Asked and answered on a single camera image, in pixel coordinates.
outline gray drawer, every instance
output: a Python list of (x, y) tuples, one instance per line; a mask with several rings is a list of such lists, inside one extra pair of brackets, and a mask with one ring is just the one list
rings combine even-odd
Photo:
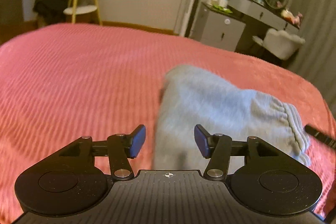
[(283, 30), (286, 26), (285, 20), (251, 0), (229, 0), (228, 5), (276, 30)]
[(249, 15), (250, 17), (253, 17), (265, 23), (268, 26), (271, 26), (272, 28), (276, 30), (283, 30), (286, 26), (285, 20), (276, 16), (269, 10), (261, 7), (260, 5), (256, 3), (251, 3), (246, 14)]
[(209, 12), (201, 43), (234, 52), (245, 23), (225, 15)]
[(230, 23), (225, 24), (223, 27), (223, 32), (220, 35), (220, 40), (217, 42), (216, 47), (221, 48), (226, 51), (234, 52), (238, 41), (244, 31), (245, 24), (243, 22), (228, 19)]
[(286, 32), (290, 33), (290, 34), (296, 34), (298, 35), (299, 33), (299, 29), (294, 27), (293, 25), (291, 24), (288, 24), (287, 27), (286, 27)]

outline white fluffy chair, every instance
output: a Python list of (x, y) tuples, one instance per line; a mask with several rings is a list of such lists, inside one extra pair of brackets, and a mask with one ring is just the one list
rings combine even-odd
[(253, 40), (281, 60), (290, 58), (305, 43), (305, 39), (295, 34), (275, 29), (269, 29), (264, 40), (259, 37), (253, 37)]

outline black jacket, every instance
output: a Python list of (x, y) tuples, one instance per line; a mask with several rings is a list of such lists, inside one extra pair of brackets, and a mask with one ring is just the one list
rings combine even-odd
[(63, 11), (67, 6), (68, 0), (35, 0), (33, 11), (42, 15), (49, 25), (65, 21)]

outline round shelf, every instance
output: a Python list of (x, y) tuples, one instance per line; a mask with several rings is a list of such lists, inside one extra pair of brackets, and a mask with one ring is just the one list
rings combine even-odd
[[(97, 6), (95, 5), (87, 5), (87, 6), (78, 6), (76, 9), (76, 15), (84, 15), (88, 13), (92, 13), (97, 10)], [(72, 15), (73, 14), (73, 8), (68, 7), (66, 8), (63, 13), (65, 15)]]

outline bed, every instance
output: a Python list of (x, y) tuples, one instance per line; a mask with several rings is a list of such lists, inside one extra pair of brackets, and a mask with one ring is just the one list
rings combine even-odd
[[(140, 30), (53, 25), (0, 48), (0, 223), (22, 213), (13, 189), (18, 175), (80, 136), (105, 140), (142, 123), (147, 139), (131, 165), (135, 173), (150, 169), (163, 77), (178, 64), (274, 95), (295, 105), (303, 124), (336, 135), (335, 120), (312, 84), (257, 58)], [(336, 200), (336, 155), (314, 139), (308, 154), (323, 182), (315, 212), (324, 217)], [(109, 172), (107, 159), (96, 166)]]

